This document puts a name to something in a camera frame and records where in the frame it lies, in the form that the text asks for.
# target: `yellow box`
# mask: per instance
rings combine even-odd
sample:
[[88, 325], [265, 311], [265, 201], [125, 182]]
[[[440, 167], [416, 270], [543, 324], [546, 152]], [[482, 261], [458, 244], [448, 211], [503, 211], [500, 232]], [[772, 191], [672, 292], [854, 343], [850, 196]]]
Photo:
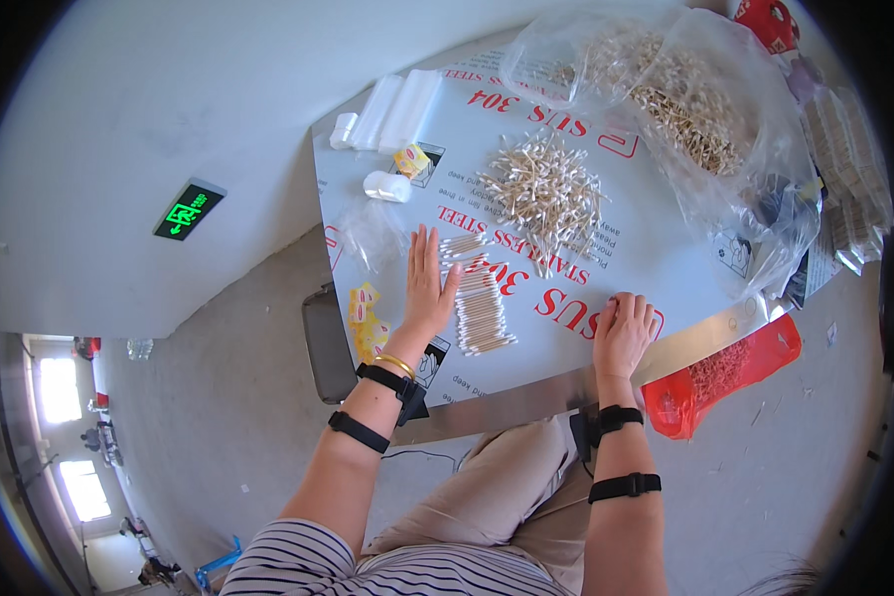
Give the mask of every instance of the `yellow box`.
[[393, 162], [400, 173], [413, 180], [431, 163], [431, 159], [416, 144], [411, 143], [393, 155]]

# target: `red bag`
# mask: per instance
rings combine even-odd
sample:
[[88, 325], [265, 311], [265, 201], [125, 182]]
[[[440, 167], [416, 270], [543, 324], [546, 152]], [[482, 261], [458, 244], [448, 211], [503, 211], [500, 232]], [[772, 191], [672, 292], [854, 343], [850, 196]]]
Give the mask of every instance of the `red bag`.
[[652, 427], [669, 439], [691, 439], [719, 399], [793, 363], [802, 340], [791, 316], [781, 316], [703, 361], [643, 385]]

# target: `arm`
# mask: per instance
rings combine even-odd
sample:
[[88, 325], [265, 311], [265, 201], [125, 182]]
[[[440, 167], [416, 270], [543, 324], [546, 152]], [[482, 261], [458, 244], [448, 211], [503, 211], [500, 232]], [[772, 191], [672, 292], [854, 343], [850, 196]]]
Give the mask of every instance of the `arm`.
[[[636, 407], [629, 378], [655, 333], [653, 306], [644, 296], [620, 293], [599, 316], [593, 364], [599, 408]], [[632, 472], [655, 474], [642, 424], [625, 424], [602, 436], [594, 481]], [[663, 565], [663, 499], [638, 497], [596, 501], [586, 536], [584, 594], [667, 594]]]
[[[446, 326], [460, 283], [460, 268], [455, 266], [441, 290], [438, 244], [437, 228], [431, 230], [430, 238], [423, 225], [418, 232], [411, 232], [404, 323], [384, 346], [385, 354], [415, 369], [427, 343]], [[373, 364], [404, 375], [395, 364]], [[393, 390], [362, 378], [340, 409], [389, 439], [400, 413], [400, 401]], [[341, 536], [352, 552], [359, 553], [380, 461], [381, 455], [375, 450], [325, 428], [298, 492], [278, 517], [320, 523]]]

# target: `pile of cotton swabs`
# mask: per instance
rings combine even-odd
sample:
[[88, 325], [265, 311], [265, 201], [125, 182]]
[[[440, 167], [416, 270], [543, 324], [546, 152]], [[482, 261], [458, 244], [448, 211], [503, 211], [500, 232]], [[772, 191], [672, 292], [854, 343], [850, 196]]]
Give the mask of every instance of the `pile of cotton swabs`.
[[[488, 254], [480, 252], [482, 247], [490, 244], [493, 243], [481, 232], [445, 238], [439, 246], [441, 274], [450, 271], [454, 263], [460, 263], [463, 267], [463, 277], [460, 278], [460, 289], [457, 290], [454, 307], [456, 336], [465, 356], [477, 356], [517, 343], [517, 337], [506, 332], [501, 289], [494, 274], [488, 270], [493, 265], [487, 264]], [[477, 255], [464, 256], [469, 253]]]
[[609, 200], [599, 191], [598, 176], [586, 173], [582, 165], [587, 151], [566, 150], [562, 140], [556, 140], [556, 131], [545, 139], [539, 134], [528, 137], [502, 150], [490, 164], [501, 175], [480, 174], [485, 189], [503, 208], [497, 222], [525, 230], [536, 246], [536, 271], [542, 278], [550, 277], [551, 260], [564, 246], [593, 258], [589, 247], [602, 219], [599, 200]]

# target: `green exit sign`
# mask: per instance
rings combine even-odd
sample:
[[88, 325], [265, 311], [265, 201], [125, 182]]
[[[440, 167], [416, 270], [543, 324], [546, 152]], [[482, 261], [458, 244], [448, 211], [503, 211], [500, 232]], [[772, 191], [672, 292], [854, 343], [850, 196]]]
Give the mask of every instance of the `green exit sign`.
[[226, 191], [215, 184], [191, 178], [189, 186], [169, 205], [167, 213], [156, 224], [153, 233], [173, 240], [185, 240], [225, 195]]

